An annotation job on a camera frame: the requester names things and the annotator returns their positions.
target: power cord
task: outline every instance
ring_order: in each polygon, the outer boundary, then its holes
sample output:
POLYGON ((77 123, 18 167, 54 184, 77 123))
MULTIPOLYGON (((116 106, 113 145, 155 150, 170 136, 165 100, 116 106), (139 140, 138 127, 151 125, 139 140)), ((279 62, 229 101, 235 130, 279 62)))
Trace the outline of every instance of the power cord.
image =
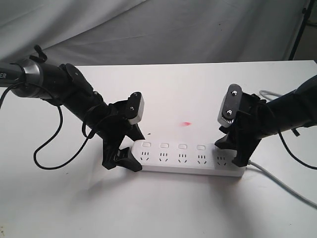
POLYGON ((289 186, 287 186, 285 183, 283 183, 281 180, 279 180, 277 177, 275 177, 273 174, 271 174, 269 171, 267 171, 266 169, 264 169, 262 166, 258 165, 257 163, 254 163, 253 161, 249 160, 248 165, 252 165, 256 168, 258 168, 259 170, 261 170, 263 172, 263 174, 265 176, 267 176, 268 178, 270 178, 272 181, 274 181, 275 183, 277 183, 281 188, 283 188, 285 191, 289 192, 290 194, 292 194, 294 197, 296 197, 297 199, 299 199, 300 201, 306 203, 307 205, 317 209, 317 204, 310 201, 309 199, 305 198, 304 196, 300 195, 298 192, 294 191, 292 188, 290 188, 289 186))
POLYGON ((101 119, 97 124, 96 126, 94 126, 94 128, 91 130, 91 132, 89 133, 89 135, 87 136, 86 133, 84 134, 84 136, 86 137, 84 143, 82 144, 82 146, 79 148, 79 150, 74 154, 73 157, 71 157, 68 161, 66 161, 65 163, 63 163, 62 165, 59 165, 59 166, 56 166, 56 167, 45 167, 45 166, 42 166, 38 160, 37 160, 37 153, 43 149, 47 144, 49 144, 60 132, 61 130, 61 127, 63 125, 63 113, 62 113, 62 110, 60 108, 60 105, 59 105, 59 102, 58 100, 50 93, 49 90, 47 90, 46 88, 40 86, 40 85, 37 85, 37 84, 34 84, 34 83, 24 83, 24 82, 20 82, 20 83, 16 83, 16 84, 13 84, 13 85, 10 85, 9 87, 7 87, 5 89, 5 91, 3 92, 3 94, 1 95, 1 98, 0 98, 0 109, 1 109, 1 106, 3 104, 3 101, 6 97, 6 95, 8 94, 8 92, 11 90, 11 89, 14 89, 20 85, 24 84, 25 86, 28 86, 28 85, 32 85, 32 86, 35 86, 35 87, 38 87, 42 90, 44 90, 53 100, 54 102, 56 103, 56 107, 58 109, 58 113, 59 113, 59 126, 56 130, 56 132, 46 141, 44 142, 39 148, 37 148, 35 151, 34 151, 34 154, 33 154, 33 159, 34 159, 34 163, 36 164, 37 167, 43 169, 43 170, 57 170, 57 169, 60 169, 62 167, 64 167, 65 165, 69 164, 70 162, 72 162, 77 156, 78 154, 83 150, 83 148, 85 147, 86 143, 88 142, 89 139, 93 138, 96 131, 97 131, 97 126, 103 121, 105 120, 107 117, 101 119))
POLYGON ((274 123, 275 123, 275 125, 276 125, 276 129, 277 129, 277 133, 278 133, 279 138, 281 139, 282 144, 284 145, 284 147, 285 147, 287 153, 288 153, 294 160, 296 160, 298 163, 300 163, 301 165, 303 165, 303 166, 305 166, 305 167, 307 167, 307 168, 309 168, 309 169, 312 169, 312 170, 317 170, 317 167, 306 164, 305 162, 303 162, 303 161, 301 161, 300 159, 298 159, 298 158, 291 152, 291 150, 288 148, 288 146, 287 146, 287 144, 286 144, 286 142, 285 142, 285 140, 284 140, 284 137, 283 137, 283 135, 282 135, 282 132, 281 132, 281 130, 280 130, 278 124, 277 124, 277 120, 276 120, 276 117, 275 117, 275 115, 274 115, 274 112, 271 110, 271 108, 269 108, 269 106, 268 106, 267 104, 262 104, 262 105, 264 105, 265 108, 267 108, 267 110, 270 112, 271 116, 273 117, 273 121, 274 121, 274 123))
MULTIPOLYGON (((260 91, 259 91, 259 94, 260 94, 262 97, 264 97, 265 99, 269 100, 269 101, 271 101, 272 99, 269 98, 269 97, 267 97, 267 95, 271 95, 271 96, 275 96, 275 97, 280 97, 280 96, 282 96, 281 94, 274 93, 274 92, 271 92, 271 91, 266 91, 266 90, 260 90, 260 91)), ((269 111, 270 114, 272 115, 272 117, 273 117, 273 119, 274 119, 274 123, 275 123, 276 128, 277 128, 278 136, 279 136, 279 138, 281 139, 282 144, 283 144, 283 146, 285 147, 287 153, 288 153, 294 160, 296 160, 298 163, 300 163, 301 165, 303 165, 303 166, 305 166, 305 167, 307 167, 307 168, 309 168, 309 169, 312 169, 312 170, 317 170, 317 167, 306 164, 305 162, 303 162, 303 161, 301 161, 300 159, 298 159, 298 158, 291 152, 291 150, 290 150, 289 147, 287 146, 287 144, 286 144, 286 142, 285 142, 285 139, 284 139, 284 137, 283 137, 283 135, 282 135, 282 133, 281 133, 281 130, 280 130, 278 124, 277 124, 277 121, 276 121, 276 117, 275 117, 275 115, 274 115, 274 112, 273 112, 273 111, 271 110, 271 108, 269 108, 266 104, 263 104, 263 105, 268 109, 268 111, 269 111)), ((299 133, 298 133, 298 131, 297 131, 296 129, 293 129, 292 131, 293 131, 293 133, 294 133, 296 136, 299 135, 299 133)))

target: gray cable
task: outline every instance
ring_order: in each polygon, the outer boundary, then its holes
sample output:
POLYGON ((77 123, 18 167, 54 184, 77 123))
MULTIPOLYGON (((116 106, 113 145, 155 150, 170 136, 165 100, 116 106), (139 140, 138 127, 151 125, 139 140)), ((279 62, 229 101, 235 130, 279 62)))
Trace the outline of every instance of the gray cable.
POLYGON ((252 162, 251 160, 249 160, 248 165, 252 165, 252 166, 258 168, 259 170, 261 170, 263 172, 264 175, 266 175, 268 178, 270 178, 271 180, 276 182, 282 189, 289 192, 290 194, 292 194, 294 197, 296 197, 300 201, 302 201, 302 202, 306 203, 307 205, 317 209, 316 203, 310 201, 309 199, 303 197, 302 195, 300 195, 299 193, 297 193, 296 191, 291 189, 289 186, 287 186, 285 183, 283 183, 281 180, 279 180, 277 177, 275 177, 273 174, 271 174, 269 171, 267 171, 262 166, 258 165, 257 163, 252 162))
POLYGON ((265 99, 267 99, 268 101, 272 101, 273 99, 268 97, 269 96, 275 96, 275 97, 280 97, 282 96, 282 94, 279 94, 279 93, 274 93, 274 92, 271 92, 271 91, 267 91, 267 90, 260 90, 259 91, 259 94, 264 97, 265 99))

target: black metal pole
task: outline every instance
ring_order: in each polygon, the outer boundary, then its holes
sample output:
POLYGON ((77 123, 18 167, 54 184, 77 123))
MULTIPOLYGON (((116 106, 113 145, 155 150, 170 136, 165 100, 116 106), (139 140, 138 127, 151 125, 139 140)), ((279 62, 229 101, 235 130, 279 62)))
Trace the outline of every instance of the black metal pole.
POLYGON ((303 22, 302 22, 301 27, 300 27, 300 29, 298 31, 296 40, 294 42, 294 46, 292 48, 292 51, 291 51, 291 54, 290 54, 288 60, 293 60, 294 59, 294 56, 295 56, 295 53, 297 51, 299 42, 300 42, 300 40, 301 40, 301 38, 303 36, 304 29, 306 27, 307 21, 308 21, 308 19, 311 16, 314 3, 315 3, 315 0, 311 0, 309 5, 308 5, 308 7, 307 8, 303 8, 303 10, 302 10, 302 13, 304 14, 303 22))

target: red mark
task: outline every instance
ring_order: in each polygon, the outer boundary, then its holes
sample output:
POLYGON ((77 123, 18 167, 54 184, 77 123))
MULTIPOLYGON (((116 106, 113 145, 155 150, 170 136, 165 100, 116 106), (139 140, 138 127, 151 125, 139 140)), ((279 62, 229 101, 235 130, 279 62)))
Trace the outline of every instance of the red mark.
POLYGON ((190 122, 182 122, 182 123, 180 124, 180 126, 188 126, 188 125, 191 125, 191 123, 190 123, 190 122))

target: electrical outlet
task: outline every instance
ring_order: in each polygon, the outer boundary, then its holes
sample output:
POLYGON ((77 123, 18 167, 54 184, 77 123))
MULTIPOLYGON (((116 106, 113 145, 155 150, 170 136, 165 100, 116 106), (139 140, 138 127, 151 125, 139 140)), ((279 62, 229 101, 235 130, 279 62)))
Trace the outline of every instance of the electrical outlet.
POLYGON ((138 140, 132 154, 143 171, 241 177, 245 167, 232 164, 233 150, 220 150, 214 144, 138 140))

